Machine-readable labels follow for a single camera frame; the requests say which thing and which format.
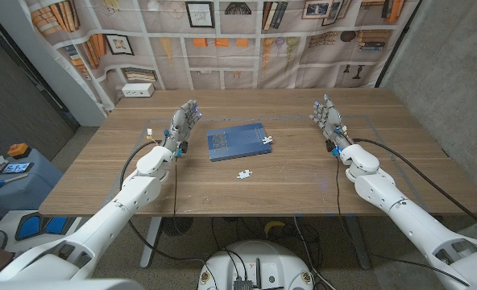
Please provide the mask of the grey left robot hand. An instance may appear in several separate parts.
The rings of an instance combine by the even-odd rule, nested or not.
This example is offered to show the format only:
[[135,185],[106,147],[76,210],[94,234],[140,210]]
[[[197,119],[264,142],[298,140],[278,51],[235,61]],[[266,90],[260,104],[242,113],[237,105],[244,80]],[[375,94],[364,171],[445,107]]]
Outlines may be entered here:
[[183,142],[189,139],[191,130],[201,116],[202,114],[198,111],[196,100],[189,100],[183,104],[172,116],[162,146],[170,151],[175,151]]

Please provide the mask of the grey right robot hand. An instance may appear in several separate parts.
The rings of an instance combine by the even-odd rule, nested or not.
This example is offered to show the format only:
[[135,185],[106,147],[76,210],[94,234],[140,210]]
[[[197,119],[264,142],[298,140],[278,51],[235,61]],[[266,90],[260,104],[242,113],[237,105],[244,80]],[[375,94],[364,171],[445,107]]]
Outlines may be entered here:
[[340,153],[353,144],[353,141],[347,136],[346,125],[342,122],[341,114],[326,93],[323,96],[323,102],[314,102],[313,114],[309,118],[322,131],[328,152]]

